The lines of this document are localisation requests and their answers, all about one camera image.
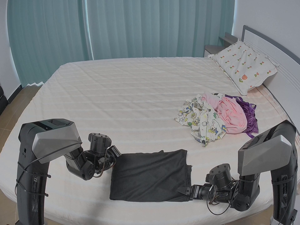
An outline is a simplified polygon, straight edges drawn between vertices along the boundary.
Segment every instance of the curtain fold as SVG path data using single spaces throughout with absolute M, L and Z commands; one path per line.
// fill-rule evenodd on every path
M 235 0 L 8 0 L 7 26 L 22 86 L 59 66 L 127 57 L 202 57 L 231 33 Z
M 9 41 L 23 87 L 89 59 L 82 14 L 82 0 L 8 0 Z
M 231 33 L 235 0 L 87 0 L 95 59 L 203 57 Z

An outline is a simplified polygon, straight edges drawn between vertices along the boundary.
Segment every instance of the white headboard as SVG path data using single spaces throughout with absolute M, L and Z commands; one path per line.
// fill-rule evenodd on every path
M 264 34 L 244 25 L 242 41 L 279 64 L 278 72 L 264 81 L 264 86 L 286 111 L 300 131 L 300 58 Z

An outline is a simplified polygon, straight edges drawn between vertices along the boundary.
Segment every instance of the folded clothing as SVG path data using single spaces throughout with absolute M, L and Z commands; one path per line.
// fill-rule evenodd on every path
M 246 133 L 249 137 L 254 138 L 251 133 L 258 133 L 257 119 L 255 118 L 256 105 L 253 103 L 244 102 L 241 97 L 229 96 L 226 94 L 225 96 L 228 98 L 235 98 L 236 102 L 241 106 L 247 119 L 247 128 L 243 131 L 243 133 Z
M 178 188 L 191 187 L 187 151 L 128 153 L 112 169 L 110 199 L 129 202 L 186 202 Z
M 224 97 L 221 93 L 204 92 L 201 99 L 215 106 L 219 118 L 226 125 L 227 133 L 240 133 L 247 128 L 246 115 L 234 98 Z
M 191 135 L 203 147 L 210 141 L 221 139 L 226 133 L 224 122 L 207 101 L 201 100 L 200 94 L 184 102 L 175 121 L 190 126 Z

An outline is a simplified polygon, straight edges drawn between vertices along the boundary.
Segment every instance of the black garment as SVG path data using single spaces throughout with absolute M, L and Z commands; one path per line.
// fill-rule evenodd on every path
M 111 200 L 130 202 L 186 202 L 189 196 L 177 188 L 191 187 L 192 166 L 187 151 L 128 153 L 112 169 Z

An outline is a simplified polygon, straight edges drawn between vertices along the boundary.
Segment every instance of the pink garment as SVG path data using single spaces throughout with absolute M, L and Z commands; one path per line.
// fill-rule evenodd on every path
M 241 133 L 247 128 L 246 115 L 234 98 L 223 97 L 216 111 L 225 122 L 227 133 Z
M 217 106 L 222 101 L 222 98 L 219 98 L 218 96 L 213 95 L 209 92 L 204 92 L 202 97 L 201 97 L 201 100 L 202 101 L 203 100 L 207 101 L 214 108 L 214 110 L 216 110 Z

